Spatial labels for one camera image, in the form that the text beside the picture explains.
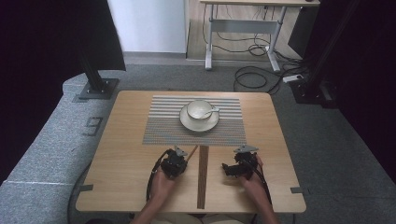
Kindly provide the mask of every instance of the wooden table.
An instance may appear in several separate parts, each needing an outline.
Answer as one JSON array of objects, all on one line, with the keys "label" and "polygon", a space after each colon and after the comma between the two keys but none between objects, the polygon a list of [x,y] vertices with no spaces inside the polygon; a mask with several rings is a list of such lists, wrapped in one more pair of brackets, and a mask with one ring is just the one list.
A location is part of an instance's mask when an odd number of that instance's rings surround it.
[{"label": "wooden table", "polygon": [[[150,171],[162,153],[173,146],[143,145],[153,95],[189,95],[238,98],[247,144],[258,147],[263,171],[278,213],[302,213],[305,202],[298,188],[290,154],[270,95],[252,92],[121,91],[111,111],[102,139],[77,201],[79,211],[140,211],[146,202]],[[179,146],[190,153],[193,146]],[[236,178],[224,174],[221,164],[234,164],[236,147],[209,149],[205,209],[197,208],[199,153],[191,157],[186,172],[163,212],[255,213]]]},{"label": "wooden table", "polygon": [[[318,7],[320,4],[319,0],[310,2],[305,0],[200,0],[200,2],[210,5],[209,37],[205,56],[206,70],[212,69],[212,32],[220,32],[273,35],[270,45],[265,49],[275,72],[280,72],[280,68],[276,61],[274,49],[287,7]],[[221,20],[213,17],[214,5],[274,6],[282,7],[282,10],[277,21]]]}]

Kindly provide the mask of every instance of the black stand base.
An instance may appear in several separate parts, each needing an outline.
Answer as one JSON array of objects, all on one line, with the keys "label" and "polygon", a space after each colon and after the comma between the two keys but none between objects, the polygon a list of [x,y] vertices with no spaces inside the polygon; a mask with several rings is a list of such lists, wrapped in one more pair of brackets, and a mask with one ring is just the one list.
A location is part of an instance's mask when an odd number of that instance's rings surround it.
[{"label": "black stand base", "polygon": [[317,94],[307,94],[306,86],[303,82],[290,82],[290,87],[297,104],[305,105],[322,105],[324,108],[336,108],[336,102],[329,94],[328,89],[320,86],[320,91]]},{"label": "black stand base", "polygon": [[89,100],[89,99],[97,99],[97,100],[108,100],[111,98],[113,91],[116,89],[119,80],[117,78],[102,78],[104,85],[103,89],[100,91],[95,91],[91,88],[90,83],[88,82],[84,90],[82,90],[79,95],[79,99],[81,100]]}]

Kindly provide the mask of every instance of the human arm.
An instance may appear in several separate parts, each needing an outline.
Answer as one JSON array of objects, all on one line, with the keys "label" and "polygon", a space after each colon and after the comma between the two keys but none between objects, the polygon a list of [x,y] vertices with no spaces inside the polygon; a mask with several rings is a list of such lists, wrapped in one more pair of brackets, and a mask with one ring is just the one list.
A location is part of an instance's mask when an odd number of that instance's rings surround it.
[{"label": "human arm", "polygon": [[[257,162],[262,171],[262,159],[256,155]],[[254,173],[250,179],[247,179],[245,176],[241,175],[238,177],[242,186],[245,188],[247,196],[251,201],[254,202],[257,209],[259,210],[260,215],[262,215],[262,221],[266,224],[279,224],[279,220],[276,217],[273,206],[270,204],[267,194],[263,188],[262,181],[259,176]]]},{"label": "human arm", "polygon": [[175,184],[176,181],[168,178],[161,167],[159,167],[152,180],[150,198],[142,211],[131,221],[131,224],[149,224],[175,188]]}]

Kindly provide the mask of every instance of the gray striped mat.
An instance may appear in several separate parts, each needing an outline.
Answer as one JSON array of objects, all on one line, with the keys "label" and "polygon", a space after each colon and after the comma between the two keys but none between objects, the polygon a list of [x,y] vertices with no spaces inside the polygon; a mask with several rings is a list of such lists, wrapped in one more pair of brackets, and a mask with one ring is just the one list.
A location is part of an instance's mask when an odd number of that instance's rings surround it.
[{"label": "gray striped mat", "polygon": [[[181,108],[194,100],[206,100],[220,109],[219,122],[212,130],[196,133],[181,123]],[[241,105],[237,98],[172,95],[154,95],[152,98],[143,138],[145,145],[239,147],[246,143]]]}]

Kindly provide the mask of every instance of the desk leg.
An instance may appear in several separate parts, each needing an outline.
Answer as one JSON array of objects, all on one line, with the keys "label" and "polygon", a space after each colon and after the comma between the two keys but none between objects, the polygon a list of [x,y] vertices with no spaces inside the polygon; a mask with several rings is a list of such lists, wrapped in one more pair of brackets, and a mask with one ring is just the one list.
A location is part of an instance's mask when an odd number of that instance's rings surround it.
[{"label": "desk leg", "polygon": [[283,24],[283,19],[285,18],[286,9],[287,9],[286,7],[282,7],[282,10],[280,11],[280,17],[277,20],[274,38],[272,38],[270,46],[265,47],[265,49],[267,50],[268,58],[270,59],[271,65],[273,66],[274,72],[280,72],[280,68],[279,65],[277,64],[276,56],[274,54],[274,48],[276,45],[277,38],[279,37],[280,28],[282,27]]},{"label": "desk leg", "polygon": [[209,18],[209,39],[206,44],[206,57],[205,57],[205,69],[212,70],[212,21],[213,21],[213,7],[210,5],[210,18]]}]

